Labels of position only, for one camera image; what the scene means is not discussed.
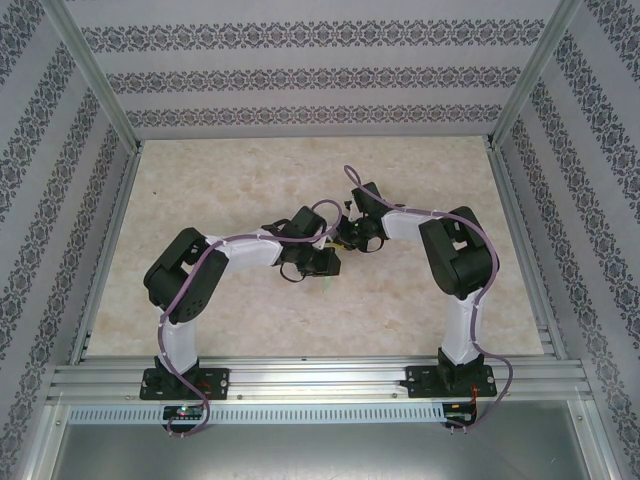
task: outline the metal extrusion profile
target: metal extrusion profile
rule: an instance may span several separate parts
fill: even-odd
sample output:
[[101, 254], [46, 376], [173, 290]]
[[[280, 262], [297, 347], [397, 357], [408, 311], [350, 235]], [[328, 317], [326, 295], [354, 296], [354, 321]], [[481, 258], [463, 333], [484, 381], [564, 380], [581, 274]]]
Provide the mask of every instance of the metal extrusion profile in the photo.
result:
[[485, 148], [489, 163], [493, 172], [493, 177], [498, 189], [500, 202], [505, 213], [509, 233], [516, 252], [516, 258], [522, 271], [524, 284], [527, 294], [531, 302], [531, 308], [539, 327], [540, 341], [542, 342], [545, 353], [548, 353], [548, 342], [550, 341], [555, 356], [560, 360], [566, 360], [568, 355], [560, 336], [560, 330], [553, 316], [553, 310], [549, 303], [540, 271], [538, 270], [533, 248], [529, 241], [524, 220], [518, 207], [515, 192], [504, 165], [504, 158], [499, 148], [489, 143], [485, 138]]
[[567, 406], [590, 478], [620, 480], [595, 401], [568, 401]]
[[509, 130], [522, 110], [522, 106], [581, 4], [579, 0], [560, 0], [558, 3], [496, 121], [492, 132], [496, 145], [502, 145], [509, 135]]
[[[506, 401], [582, 400], [591, 388], [579, 360], [549, 356], [511, 357], [514, 381]], [[493, 367], [498, 391], [508, 376], [497, 361]], [[360, 357], [344, 359], [201, 358], [202, 367], [230, 369], [225, 404], [413, 403], [406, 380], [410, 365], [436, 365], [433, 357]], [[56, 368], [47, 403], [65, 405], [144, 404], [138, 398], [151, 358], [89, 359]], [[431, 398], [432, 402], [463, 402], [468, 398]], [[478, 399], [491, 402], [491, 398]]]
[[96, 317], [98, 315], [98, 309], [100, 307], [100, 300], [104, 292], [104, 287], [107, 283], [107, 277], [109, 275], [109, 268], [113, 261], [113, 255], [116, 251], [116, 245], [118, 243], [118, 237], [120, 235], [120, 229], [124, 222], [124, 216], [129, 205], [129, 197], [133, 190], [133, 184], [138, 173], [138, 165], [140, 164], [140, 158], [142, 156], [142, 149], [144, 145], [137, 147], [135, 153], [131, 155], [131, 160], [126, 167], [124, 184], [120, 190], [120, 194], [116, 200], [115, 215], [111, 224], [109, 225], [109, 232], [105, 241], [105, 248], [100, 256], [98, 263], [98, 270], [96, 274], [96, 281], [91, 287], [89, 292], [89, 300], [87, 302], [87, 309], [80, 322], [80, 328], [75, 344], [73, 345], [73, 351], [71, 353], [71, 363], [77, 364], [82, 359], [89, 338], [91, 329], [95, 324]]
[[71, 52], [85, 80], [98, 98], [127, 152], [135, 152], [139, 144], [131, 122], [101, 70], [84, 35], [69, 12], [64, 0], [43, 0], [42, 7]]

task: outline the enclosure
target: enclosure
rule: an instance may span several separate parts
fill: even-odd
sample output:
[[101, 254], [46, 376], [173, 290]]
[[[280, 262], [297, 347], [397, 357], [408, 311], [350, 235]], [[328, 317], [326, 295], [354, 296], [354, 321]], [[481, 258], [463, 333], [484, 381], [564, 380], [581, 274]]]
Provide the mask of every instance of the enclosure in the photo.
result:
[[[640, 478], [639, 10], [2, 0], [0, 477]], [[176, 402], [139, 398], [145, 271], [182, 228], [348, 200], [346, 163], [478, 214], [501, 260], [481, 342], [514, 367], [495, 415], [451, 434], [451, 398], [408, 395], [446, 313], [424, 251], [388, 242], [330, 281], [225, 278], [197, 346], [226, 400], [167, 438]]]

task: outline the metal ledge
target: metal ledge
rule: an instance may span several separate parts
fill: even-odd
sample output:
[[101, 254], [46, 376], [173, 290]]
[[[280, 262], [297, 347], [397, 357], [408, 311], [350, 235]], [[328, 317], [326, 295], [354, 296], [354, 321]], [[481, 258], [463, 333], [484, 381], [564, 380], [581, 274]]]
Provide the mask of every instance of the metal ledge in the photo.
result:
[[[547, 356], [512, 357], [514, 381], [507, 401], [591, 399], [591, 388], [578, 360]], [[496, 361], [498, 390], [507, 368]], [[415, 402], [398, 382], [409, 365], [436, 365], [434, 357], [361, 357], [343, 359], [202, 358], [203, 367], [231, 370], [229, 399], [224, 403], [315, 404]], [[138, 398], [142, 372], [152, 358], [90, 360], [56, 368], [49, 404], [148, 404]], [[432, 398], [455, 402], [467, 398]], [[491, 402], [492, 398], [479, 399]]]

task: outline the beige stone surface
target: beige stone surface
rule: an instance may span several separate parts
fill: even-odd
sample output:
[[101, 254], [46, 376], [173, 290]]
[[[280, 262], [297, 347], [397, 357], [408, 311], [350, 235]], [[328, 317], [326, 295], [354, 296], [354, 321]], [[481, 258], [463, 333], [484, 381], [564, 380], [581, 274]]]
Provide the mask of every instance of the beige stone surface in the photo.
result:
[[[142, 278], [180, 230], [246, 233], [321, 198], [347, 200], [353, 186], [345, 163], [394, 203], [470, 206], [501, 259], [481, 342], [495, 352], [542, 353], [479, 137], [146, 142], [88, 353], [156, 354], [157, 314]], [[334, 218], [331, 207], [320, 213]], [[198, 352], [435, 354], [445, 332], [446, 298], [422, 246], [391, 241], [375, 254], [339, 255], [342, 270], [328, 288], [318, 278], [290, 284], [271, 267], [223, 277], [198, 317]]]

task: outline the decorative border pattern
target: decorative border pattern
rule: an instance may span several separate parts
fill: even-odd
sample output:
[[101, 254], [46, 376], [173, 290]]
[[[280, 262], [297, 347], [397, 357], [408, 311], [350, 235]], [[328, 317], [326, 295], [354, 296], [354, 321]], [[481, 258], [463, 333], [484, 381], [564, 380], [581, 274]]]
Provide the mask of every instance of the decorative border pattern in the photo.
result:
[[640, 15], [627, 0], [587, 0], [585, 3], [620, 59], [627, 62], [631, 77], [640, 82]]
[[14, 0], [0, 22], [0, 87], [22, 56], [36, 27], [44, 18], [44, 9], [38, 0]]
[[346, 88], [510, 88], [518, 67], [299, 68], [109, 74], [118, 94]]
[[543, 20], [389, 20], [85, 27], [94, 53], [394, 45], [533, 45]]
[[[611, 418], [617, 425], [618, 438], [625, 445], [624, 452], [629, 456], [632, 471], [635, 475], [640, 476], [640, 443], [638, 442], [640, 425], [636, 424], [637, 416], [632, 412], [629, 395], [624, 392], [625, 385], [620, 380], [620, 369], [613, 362], [613, 352], [609, 341], [602, 334], [602, 325], [592, 306], [592, 300], [584, 284], [578, 262], [575, 260], [571, 243], [567, 240], [564, 224], [551, 196], [531, 138], [520, 117], [516, 120], [511, 134], [540, 211], [547, 238], [554, 250], [558, 269], [569, 293], [573, 311], [578, 318], [578, 325], [582, 330], [587, 351], [595, 365], [596, 375], [602, 382], [602, 391], [606, 393], [606, 402], [612, 412]], [[505, 164], [513, 183], [508, 162]]]
[[0, 360], [4, 360], [5, 350], [11, 344], [12, 332], [22, 316], [22, 306], [33, 286], [33, 279], [40, 267], [42, 255], [58, 220], [99, 108], [98, 100], [88, 89], [38, 203], [34, 220], [29, 225], [25, 243], [20, 247], [19, 258], [14, 263], [15, 269], [9, 274], [8, 286], [4, 288], [4, 297], [0, 300]]
[[604, 278], [614, 293], [616, 306], [622, 312], [620, 317], [626, 322], [625, 328], [633, 339], [633, 348], [640, 349], [640, 291], [631, 283], [633, 275], [628, 273], [627, 262], [620, 256], [620, 249], [616, 247], [616, 238], [609, 232], [604, 211], [600, 208], [593, 188], [589, 186], [587, 173], [542, 81], [539, 81], [531, 92], [531, 102], [564, 174], [576, 209], [580, 212], [580, 219], [593, 245], [593, 252], [604, 270]]
[[[115, 130], [113, 127], [109, 127], [87, 186], [87, 191], [84, 194], [82, 206], [78, 211], [69, 243], [67, 243], [60, 270], [56, 275], [51, 295], [49, 295], [47, 307], [42, 313], [39, 333], [31, 347], [29, 361], [25, 365], [25, 372], [20, 377], [16, 401], [9, 408], [9, 422], [4, 424], [4, 435], [0, 440], [2, 445], [2, 456], [0, 457], [1, 478], [11, 478], [12, 470], [17, 462], [18, 453], [27, 432], [28, 422], [33, 415], [38, 392], [42, 387], [42, 375], [44, 375], [47, 362], [51, 357], [51, 351], [58, 335], [58, 327], [67, 306], [69, 292], [80, 265], [118, 143], [119, 140]], [[122, 185], [125, 171], [126, 165], [120, 175], [118, 192]], [[107, 227], [111, 222], [114, 208], [115, 201], [111, 206]], [[104, 244], [107, 231], [108, 228], [105, 229], [101, 244]]]
[[631, 200], [629, 208], [640, 223], [640, 162], [638, 149], [625, 136], [625, 128], [613, 111], [593, 69], [584, 59], [573, 35], [566, 34], [555, 51], [556, 61], [569, 82], [589, 127], [606, 155], [611, 171], [622, 186], [625, 198]]
[[31, 164], [36, 147], [42, 141], [45, 128], [49, 125], [53, 111], [58, 106], [62, 93], [69, 83], [75, 63], [64, 43], [56, 49], [47, 70], [38, 82], [38, 88], [29, 100], [29, 106], [18, 121], [14, 137], [0, 158], [0, 223], [11, 208], [16, 190], [22, 184], [26, 167]]
[[356, 105], [128, 111], [134, 128], [323, 123], [493, 122], [501, 105]]

